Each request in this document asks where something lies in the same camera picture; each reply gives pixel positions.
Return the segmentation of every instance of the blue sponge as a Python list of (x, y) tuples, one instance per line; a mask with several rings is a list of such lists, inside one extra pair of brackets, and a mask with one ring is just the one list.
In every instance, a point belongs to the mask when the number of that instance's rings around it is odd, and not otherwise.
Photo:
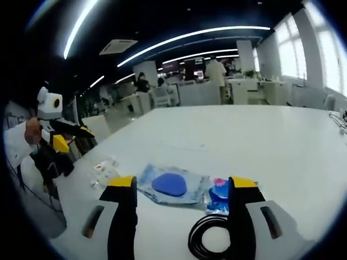
[(164, 173), (152, 181), (152, 188), (157, 192), (172, 197), (180, 197), (187, 192), (185, 180), (179, 174)]

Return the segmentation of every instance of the pink object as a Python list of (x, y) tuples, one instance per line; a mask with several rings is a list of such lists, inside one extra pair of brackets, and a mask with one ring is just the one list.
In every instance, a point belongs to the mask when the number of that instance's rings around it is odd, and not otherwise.
[(214, 184), (216, 186), (219, 186), (219, 187), (226, 184), (226, 180), (223, 180), (223, 179), (220, 179), (220, 178), (214, 179), (213, 182), (214, 182)]

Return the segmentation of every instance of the coiled black cable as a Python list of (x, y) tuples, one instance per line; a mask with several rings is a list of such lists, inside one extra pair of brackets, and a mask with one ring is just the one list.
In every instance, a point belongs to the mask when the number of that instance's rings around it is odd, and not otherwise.
[(188, 236), (188, 248), (196, 258), (201, 260), (223, 260), (228, 259), (230, 256), (230, 246), (224, 252), (211, 252), (203, 245), (203, 234), (206, 230), (215, 226), (228, 230), (227, 217), (221, 214), (210, 214), (198, 220), (192, 227)]

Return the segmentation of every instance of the person's hand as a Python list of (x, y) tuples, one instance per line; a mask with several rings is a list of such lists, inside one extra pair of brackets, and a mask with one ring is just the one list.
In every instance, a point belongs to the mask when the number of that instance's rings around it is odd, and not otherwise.
[(31, 118), (25, 125), (24, 138), (30, 145), (37, 145), (41, 140), (40, 123), (37, 118)]

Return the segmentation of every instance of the window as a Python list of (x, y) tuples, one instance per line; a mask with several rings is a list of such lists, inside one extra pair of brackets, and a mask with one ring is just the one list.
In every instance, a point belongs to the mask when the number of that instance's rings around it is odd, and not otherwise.
[(254, 65), (255, 65), (255, 71), (259, 72), (259, 59), (258, 59), (258, 53), (256, 52), (256, 49), (253, 49), (253, 57), (254, 57)]
[(305, 3), (305, 9), (322, 54), (324, 85), (347, 96), (347, 54), (343, 44), (313, 3)]
[(343, 47), (342, 42), (337, 40), (338, 57), (340, 57), (341, 66), (341, 93), (347, 96), (347, 51)]
[(307, 78), (303, 43), (293, 16), (289, 15), (275, 28), (283, 76)]

